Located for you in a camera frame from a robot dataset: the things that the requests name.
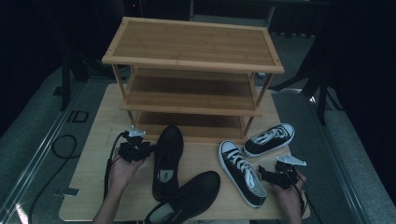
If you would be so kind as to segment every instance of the shoe rack shelf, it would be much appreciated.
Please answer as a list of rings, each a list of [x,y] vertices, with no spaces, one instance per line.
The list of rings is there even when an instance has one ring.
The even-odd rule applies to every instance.
[[[244,142],[273,74],[283,67],[265,28],[124,18],[111,63],[132,124],[158,139],[177,125],[186,141]],[[131,65],[126,87],[118,64]],[[259,92],[256,72],[267,73]]]

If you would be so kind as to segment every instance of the shoe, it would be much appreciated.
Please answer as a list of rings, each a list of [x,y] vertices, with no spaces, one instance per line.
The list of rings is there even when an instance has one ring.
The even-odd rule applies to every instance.
[[[241,149],[232,141],[223,141],[219,146],[221,168],[231,178],[245,202],[259,208],[267,198],[267,191],[260,183],[256,172],[245,160]]]
[[[183,145],[180,129],[171,125],[163,130],[155,146],[152,195],[159,202],[178,190],[177,169]]]
[[[244,144],[244,154],[248,157],[260,155],[286,147],[294,137],[294,128],[288,123],[278,124],[263,133],[259,133]]]
[[[216,200],[220,189],[220,176],[214,171],[207,171],[194,177],[180,187],[146,216],[146,224],[183,223],[206,211]]]

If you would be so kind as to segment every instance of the human hand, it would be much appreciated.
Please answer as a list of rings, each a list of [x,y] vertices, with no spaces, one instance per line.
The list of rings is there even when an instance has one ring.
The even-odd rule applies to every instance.
[[[145,160],[129,163],[118,153],[116,155],[110,169],[109,190],[124,191],[131,184],[134,174]]]
[[[306,177],[299,171],[297,171],[297,175],[299,177],[299,180],[296,183],[296,187],[300,191],[300,194],[303,195],[301,188],[306,181]],[[282,189],[278,185],[272,185],[272,187],[276,193],[277,198],[279,199],[280,207],[286,215],[289,223],[302,223],[300,194],[297,192],[297,190],[292,186],[290,186],[290,188],[288,189]]]

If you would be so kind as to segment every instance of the gray floor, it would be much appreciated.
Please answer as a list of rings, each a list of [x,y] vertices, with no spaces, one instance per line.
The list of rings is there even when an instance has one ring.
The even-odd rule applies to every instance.
[[[286,71],[284,75],[275,77],[275,85],[296,74],[313,38],[273,35],[273,40]],[[2,207],[0,222],[24,223],[21,214],[32,211],[37,195],[64,162],[54,156],[50,144],[59,136],[73,134],[77,138],[74,155],[79,154],[106,86],[115,82],[100,75],[91,77],[88,83],[73,82],[73,101],[67,110],[60,112],[62,100],[52,93],[61,85],[61,75],[58,70],[43,83],[0,139],[0,162],[3,165],[0,170],[1,204],[20,208],[20,212],[14,212],[8,218],[13,206]],[[260,85],[262,80],[257,77],[256,82]],[[290,86],[292,90],[272,92],[272,95],[281,121],[292,124],[296,130],[290,150],[308,164],[300,170],[308,177],[309,196],[320,218],[324,223],[395,223],[395,207],[346,114],[328,104],[327,125],[321,125],[316,117],[317,105],[296,91],[305,82],[302,80]],[[77,111],[82,117],[73,122],[69,117]],[[76,122],[84,119],[85,112],[89,114],[86,122]],[[67,156],[73,149],[73,141],[68,137],[61,138],[55,148],[59,154]],[[39,157],[43,158],[37,166],[39,169],[31,172],[35,167],[33,164],[28,166],[29,162]],[[78,159],[70,160],[42,191],[33,210],[34,223],[64,223],[58,218],[62,198],[55,194],[67,188],[77,162]],[[318,223],[312,210],[304,223]]]

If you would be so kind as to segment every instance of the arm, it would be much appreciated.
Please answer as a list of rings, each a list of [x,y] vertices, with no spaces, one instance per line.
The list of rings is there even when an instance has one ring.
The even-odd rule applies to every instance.
[[[297,189],[301,192],[301,188],[306,181],[306,177],[298,172],[299,180],[296,183]],[[290,224],[301,224],[301,204],[300,196],[295,188],[282,189],[278,185],[273,185],[274,191],[279,199],[280,208],[286,215]]]
[[[134,173],[143,164],[142,161],[129,163],[120,156],[116,157],[110,169],[108,194],[92,223],[112,223],[120,205],[122,193],[134,179]]]

